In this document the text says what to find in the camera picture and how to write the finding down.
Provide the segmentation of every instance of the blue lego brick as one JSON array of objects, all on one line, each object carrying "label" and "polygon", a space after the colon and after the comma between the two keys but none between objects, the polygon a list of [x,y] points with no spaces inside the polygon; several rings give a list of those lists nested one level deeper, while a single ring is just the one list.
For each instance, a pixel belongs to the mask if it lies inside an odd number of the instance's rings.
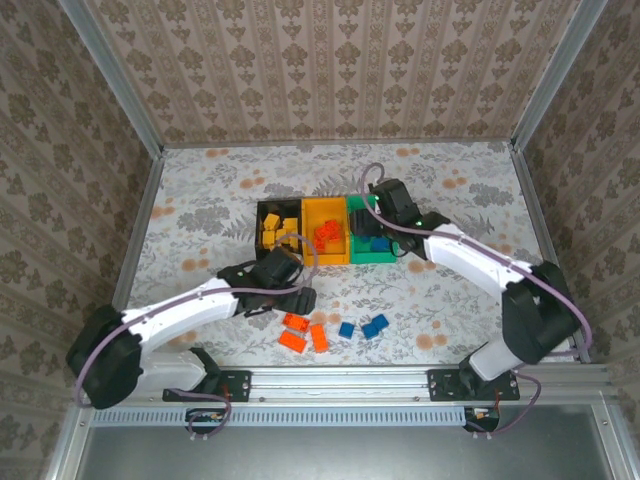
[{"label": "blue lego brick", "polygon": [[378,315],[373,320],[371,320],[371,323],[373,323],[378,330],[382,330],[383,328],[387,328],[389,326],[389,321],[387,320],[387,317],[385,317],[382,314]]},{"label": "blue lego brick", "polygon": [[367,340],[371,340],[373,337],[377,336],[380,333],[378,327],[376,327],[373,323],[367,323],[362,326],[362,333]]},{"label": "blue lego brick", "polygon": [[377,237],[371,240],[372,252],[388,252],[389,251],[389,239]]},{"label": "blue lego brick", "polygon": [[338,332],[338,335],[344,338],[351,338],[353,336],[354,328],[356,328],[356,326],[353,323],[342,322],[342,325],[340,325],[340,331]]}]

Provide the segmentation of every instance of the yellow lego brick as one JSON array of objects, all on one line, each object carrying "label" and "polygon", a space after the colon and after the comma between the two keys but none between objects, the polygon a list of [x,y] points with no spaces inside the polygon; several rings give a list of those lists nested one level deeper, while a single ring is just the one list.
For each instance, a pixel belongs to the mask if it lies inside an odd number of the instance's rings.
[{"label": "yellow lego brick", "polygon": [[265,230],[262,232],[262,246],[271,250],[276,244],[276,232]]},{"label": "yellow lego brick", "polygon": [[280,226],[280,217],[275,213],[270,213],[264,219],[263,225],[265,230],[275,231]]},{"label": "yellow lego brick", "polygon": [[298,233],[298,219],[297,218],[285,218],[283,227],[287,233]]},{"label": "yellow lego brick", "polygon": [[[280,237],[284,237],[287,234],[287,231],[284,228],[281,228],[280,230],[278,230],[276,232],[276,240],[279,239]],[[282,243],[289,243],[290,239],[286,239],[284,242]]]}]

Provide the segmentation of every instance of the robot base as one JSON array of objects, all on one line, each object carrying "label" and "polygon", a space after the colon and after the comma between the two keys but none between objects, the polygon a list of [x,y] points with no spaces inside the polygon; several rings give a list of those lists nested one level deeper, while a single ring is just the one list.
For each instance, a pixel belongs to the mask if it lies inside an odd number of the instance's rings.
[{"label": "robot base", "polygon": [[463,384],[459,368],[429,370],[427,379],[429,381],[429,397],[432,402],[491,402],[495,401],[497,396],[501,401],[520,400],[518,382],[510,371],[503,373],[491,382],[486,382],[483,388],[478,389],[474,394]]}]

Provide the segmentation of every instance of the table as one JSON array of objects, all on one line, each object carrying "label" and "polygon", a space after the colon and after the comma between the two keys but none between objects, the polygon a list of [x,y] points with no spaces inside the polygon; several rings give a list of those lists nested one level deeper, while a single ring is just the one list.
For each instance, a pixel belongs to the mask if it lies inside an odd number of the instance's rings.
[{"label": "table", "polygon": [[[506,142],[167,150],[129,307],[255,258],[258,200],[356,193],[373,161],[405,182],[423,212],[439,211],[505,254],[540,261]],[[310,318],[325,324],[327,353],[281,346],[279,312],[214,322],[167,348],[202,346],[225,366],[458,363],[500,332],[500,306],[484,291],[415,256],[391,265],[322,267],[313,287],[318,299]],[[352,340],[338,337],[342,321],[359,326],[379,313],[390,326],[375,339],[366,340],[359,327]]]}]

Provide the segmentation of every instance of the patterned wallpaper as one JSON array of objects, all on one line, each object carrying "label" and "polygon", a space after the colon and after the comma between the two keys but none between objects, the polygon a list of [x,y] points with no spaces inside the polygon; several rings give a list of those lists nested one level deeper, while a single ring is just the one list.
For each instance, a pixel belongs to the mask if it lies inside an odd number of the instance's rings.
[{"label": "patterned wallpaper", "polygon": [[166,144],[508,138],[579,0],[85,0]]},{"label": "patterned wallpaper", "polygon": [[526,148],[574,297],[640,432],[640,1],[611,0]]},{"label": "patterned wallpaper", "polygon": [[0,2],[0,478],[38,478],[67,348],[108,302],[150,160],[55,1]]}]

